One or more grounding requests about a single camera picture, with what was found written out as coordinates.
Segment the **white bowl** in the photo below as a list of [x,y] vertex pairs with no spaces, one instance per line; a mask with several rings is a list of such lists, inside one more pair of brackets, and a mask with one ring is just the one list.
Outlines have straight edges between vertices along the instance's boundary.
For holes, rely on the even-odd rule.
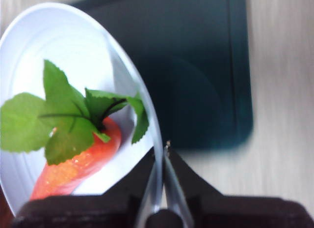
[[[133,112],[123,109],[112,116],[122,129],[123,144],[115,157],[73,194],[102,194],[154,146],[160,181],[157,191],[161,196],[162,143],[156,113],[138,71],[119,44],[93,18],[69,5],[43,3],[27,9],[12,22],[0,41],[1,105],[20,92],[45,98],[45,58],[59,66],[69,83],[83,94],[85,87],[127,95],[139,91],[149,116],[148,132],[134,145]],[[1,151],[1,186],[13,214],[28,201],[45,161],[43,149],[29,154]]]

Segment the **artificial leaf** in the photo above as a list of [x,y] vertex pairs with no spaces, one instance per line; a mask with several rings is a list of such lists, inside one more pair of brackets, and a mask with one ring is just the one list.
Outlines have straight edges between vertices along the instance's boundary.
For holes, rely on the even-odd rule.
[[92,121],[96,126],[99,125],[99,122],[102,121],[104,116],[106,117],[113,112],[122,109],[127,105],[127,103],[129,103],[137,115],[132,143],[138,142],[146,133],[149,123],[139,94],[135,97],[129,97],[101,90],[85,89],[85,92],[86,105],[90,110],[91,115],[95,116],[95,119],[92,117]]
[[136,113],[136,126],[132,137],[132,143],[136,143],[145,135],[148,129],[148,118],[143,102],[139,97],[127,97],[127,101]]
[[56,131],[45,148],[48,165],[59,164],[89,148],[93,142],[95,126],[85,118],[62,117]]
[[58,67],[45,60],[44,88],[45,108],[40,118],[55,122],[55,134],[46,145],[48,164],[58,164],[86,150],[94,142],[93,133],[99,134],[104,142],[110,137],[100,133],[93,125],[85,99],[72,87]]
[[85,89],[86,105],[91,114],[91,120],[101,129],[105,117],[122,109],[127,103],[125,96],[101,90]]
[[83,95],[68,83],[64,72],[45,60],[45,114],[79,114],[89,117]]
[[21,93],[1,107],[1,149],[30,152],[45,146],[53,129],[52,121],[38,118],[45,101]]
[[99,139],[101,139],[105,143],[107,143],[110,140],[110,136],[106,135],[105,133],[95,132],[95,134],[98,136]]

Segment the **orange carrot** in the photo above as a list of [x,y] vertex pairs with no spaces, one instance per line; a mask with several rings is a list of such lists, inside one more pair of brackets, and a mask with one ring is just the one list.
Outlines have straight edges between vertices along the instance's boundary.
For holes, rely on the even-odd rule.
[[103,120],[103,133],[110,136],[110,141],[104,143],[94,135],[94,144],[81,154],[60,163],[46,163],[36,181],[30,200],[43,199],[52,195],[68,195],[82,181],[98,172],[118,150],[121,143],[121,131],[118,125],[109,117]]

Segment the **leaf stem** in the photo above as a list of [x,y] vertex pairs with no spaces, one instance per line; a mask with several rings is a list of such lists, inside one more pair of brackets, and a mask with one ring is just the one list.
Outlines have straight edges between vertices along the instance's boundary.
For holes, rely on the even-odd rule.
[[114,103],[112,103],[105,111],[104,111],[104,113],[102,114],[102,118],[101,118],[101,121],[108,115],[108,113],[110,112],[110,110],[113,108],[113,107],[115,107],[115,106],[117,106],[118,104],[121,104],[121,103],[123,103],[123,102],[126,102],[127,101],[127,99],[120,99],[119,101],[117,101],[117,102],[114,102]]
[[42,114],[42,115],[39,115],[38,117],[79,117],[79,118],[84,118],[91,121],[90,118],[86,116],[78,115],[78,114]]
[[74,101],[72,101],[72,103],[73,103],[73,104],[75,105],[75,107],[79,110],[80,114],[81,114],[82,116],[84,116],[84,113],[83,113],[82,109],[80,109],[79,105],[78,105],[76,102],[74,102]]
[[70,127],[70,129],[69,129],[69,133],[72,132],[72,130],[73,130],[74,126],[75,126],[75,122],[76,122],[76,121],[77,121],[77,118],[76,118],[76,117],[73,117],[73,121],[72,121],[71,127]]

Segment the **wooden table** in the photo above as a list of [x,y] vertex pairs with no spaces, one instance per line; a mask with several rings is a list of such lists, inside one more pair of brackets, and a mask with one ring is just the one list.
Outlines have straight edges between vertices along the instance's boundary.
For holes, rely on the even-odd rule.
[[[73,0],[1,0],[1,32],[19,12],[44,1]],[[253,133],[236,152],[183,155],[225,194],[295,200],[312,217],[313,4],[314,0],[247,0]]]
[[12,212],[6,203],[4,194],[0,187],[0,227],[8,228],[10,227],[10,222],[13,218]]

